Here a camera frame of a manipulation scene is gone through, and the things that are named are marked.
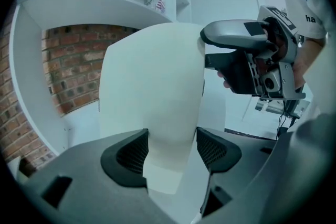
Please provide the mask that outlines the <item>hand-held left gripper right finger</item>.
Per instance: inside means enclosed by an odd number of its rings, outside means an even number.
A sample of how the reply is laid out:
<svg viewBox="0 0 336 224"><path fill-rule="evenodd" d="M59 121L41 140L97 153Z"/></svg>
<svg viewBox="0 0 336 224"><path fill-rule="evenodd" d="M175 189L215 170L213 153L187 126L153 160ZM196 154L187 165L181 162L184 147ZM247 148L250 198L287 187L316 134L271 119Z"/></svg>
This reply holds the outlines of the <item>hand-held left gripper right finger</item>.
<svg viewBox="0 0 336 224"><path fill-rule="evenodd" d="M260 223L267 193L254 185L275 140L196 129L197 152L209 172L200 223Z"/></svg>

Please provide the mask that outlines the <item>person's right hand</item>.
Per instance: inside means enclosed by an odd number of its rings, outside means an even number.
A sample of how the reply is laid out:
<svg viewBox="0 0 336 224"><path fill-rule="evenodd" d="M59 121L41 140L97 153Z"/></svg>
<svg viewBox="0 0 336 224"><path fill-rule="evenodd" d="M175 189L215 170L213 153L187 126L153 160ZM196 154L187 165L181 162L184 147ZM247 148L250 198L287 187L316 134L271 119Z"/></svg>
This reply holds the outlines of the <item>person's right hand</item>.
<svg viewBox="0 0 336 224"><path fill-rule="evenodd" d="M218 75L220 78L224 79L223 86L224 86L226 89L231 89L231 86L229 85L229 83L227 82L227 80L224 78L224 75L223 75L220 71L217 72L217 75Z"/></svg>

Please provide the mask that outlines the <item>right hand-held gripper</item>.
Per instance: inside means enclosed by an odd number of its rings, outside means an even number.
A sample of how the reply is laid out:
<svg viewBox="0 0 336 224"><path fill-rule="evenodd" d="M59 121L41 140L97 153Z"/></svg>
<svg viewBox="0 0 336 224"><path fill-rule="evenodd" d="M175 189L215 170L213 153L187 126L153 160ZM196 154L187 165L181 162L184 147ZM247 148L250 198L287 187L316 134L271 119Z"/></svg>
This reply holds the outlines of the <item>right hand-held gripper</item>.
<svg viewBox="0 0 336 224"><path fill-rule="evenodd" d="M220 20L200 37L208 45L236 49L206 54L205 68L219 71L236 94L269 100L299 100L292 66L298 52L294 23L274 6L261 6L257 20Z"/></svg>

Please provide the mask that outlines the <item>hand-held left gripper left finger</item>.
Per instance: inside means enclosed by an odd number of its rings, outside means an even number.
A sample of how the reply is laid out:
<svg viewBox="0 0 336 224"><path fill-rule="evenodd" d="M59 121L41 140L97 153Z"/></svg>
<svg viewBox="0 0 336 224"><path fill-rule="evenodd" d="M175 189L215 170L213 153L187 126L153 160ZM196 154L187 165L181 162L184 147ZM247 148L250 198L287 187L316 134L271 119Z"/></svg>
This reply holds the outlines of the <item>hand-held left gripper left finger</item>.
<svg viewBox="0 0 336 224"><path fill-rule="evenodd" d="M51 223L169 223L149 197L148 130L74 146L21 185Z"/></svg>

